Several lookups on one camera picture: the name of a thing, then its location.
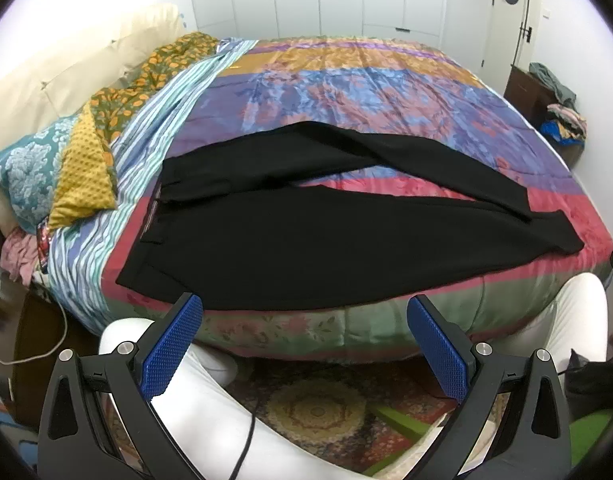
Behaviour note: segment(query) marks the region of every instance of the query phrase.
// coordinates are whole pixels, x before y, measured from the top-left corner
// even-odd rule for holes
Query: blue floral pattern
[[[48,215],[64,150],[78,113],[59,118],[44,130],[22,137],[0,152],[0,187],[26,232]]]

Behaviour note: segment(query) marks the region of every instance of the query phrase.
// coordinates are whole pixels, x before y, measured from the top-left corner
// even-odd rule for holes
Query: blue and white striped fabric
[[[224,40],[215,55],[176,75],[157,92],[111,146],[118,172],[118,207],[56,230],[48,256],[51,292],[91,331],[101,333],[114,321],[102,294],[102,271],[175,134],[216,76],[256,43]]]

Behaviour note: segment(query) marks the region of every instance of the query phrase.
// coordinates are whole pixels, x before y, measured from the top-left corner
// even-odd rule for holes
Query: patterned carpet
[[[257,418],[302,449],[363,472],[413,445],[367,410],[390,406],[433,423],[455,407],[442,396],[424,359],[343,366],[256,360],[253,373],[227,388]]]

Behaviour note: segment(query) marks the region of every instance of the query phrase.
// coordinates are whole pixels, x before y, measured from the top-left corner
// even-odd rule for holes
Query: black pants
[[[375,164],[478,201],[291,186]],[[563,212],[435,140],[310,121],[166,160],[153,207],[118,283],[218,310],[369,303],[583,247]]]

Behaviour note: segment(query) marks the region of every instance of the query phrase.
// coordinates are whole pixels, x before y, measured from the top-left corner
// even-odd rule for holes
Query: silver bolt
[[[543,348],[540,348],[537,351],[537,358],[540,361],[549,361],[551,359],[551,354],[549,354],[546,350],[544,350]]]
[[[481,355],[491,355],[493,353],[493,348],[488,343],[478,343],[475,345],[475,350]]]
[[[71,357],[73,357],[73,350],[71,350],[70,348],[62,350],[60,352],[59,357],[61,361],[68,361]]]
[[[118,353],[122,355],[130,354],[133,351],[134,345],[131,341],[125,341],[118,345]]]

